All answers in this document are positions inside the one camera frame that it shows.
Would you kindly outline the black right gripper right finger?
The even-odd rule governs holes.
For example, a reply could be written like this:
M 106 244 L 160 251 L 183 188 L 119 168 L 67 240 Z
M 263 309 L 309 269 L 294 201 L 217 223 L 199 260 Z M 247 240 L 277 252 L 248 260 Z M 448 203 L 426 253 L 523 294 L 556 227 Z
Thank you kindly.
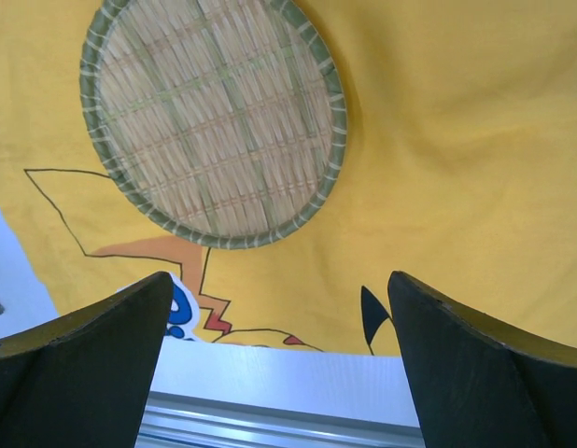
M 577 348 L 404 272 L 387 292 L 426 446 L 577 447 Z

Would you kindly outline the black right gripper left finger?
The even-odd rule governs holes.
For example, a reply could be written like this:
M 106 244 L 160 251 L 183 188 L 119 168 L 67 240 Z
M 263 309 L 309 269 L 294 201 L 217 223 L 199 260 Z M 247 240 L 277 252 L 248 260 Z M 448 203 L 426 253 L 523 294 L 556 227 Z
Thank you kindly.
M 132 447 L 173 299 L 169 273 L 0 339 L 0 447 Z

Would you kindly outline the yellow Pikachu cloth placemat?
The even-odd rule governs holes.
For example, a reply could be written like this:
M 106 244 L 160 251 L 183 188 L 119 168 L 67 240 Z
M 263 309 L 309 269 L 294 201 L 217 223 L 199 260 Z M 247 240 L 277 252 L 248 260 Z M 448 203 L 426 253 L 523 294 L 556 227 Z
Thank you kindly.
M 349 105 L 325 208 L 257 250 L 166 234 L 106 177 L 78 98 L 94 1 L 0 1 L 0 338 L 156 271 L 176 338 L 395 356 L 391 272 L 577 347 L 577 1 L 305 1 Z

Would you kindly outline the round woven bamboo plate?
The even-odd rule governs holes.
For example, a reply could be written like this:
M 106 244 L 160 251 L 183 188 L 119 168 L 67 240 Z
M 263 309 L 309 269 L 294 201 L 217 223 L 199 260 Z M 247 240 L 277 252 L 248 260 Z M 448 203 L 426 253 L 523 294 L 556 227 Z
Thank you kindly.
M 118 189 L 197 245 L 291 235 L 343 165 L 341 79 L 294 1 L 105 1 L 82 47 L 79 93 Z

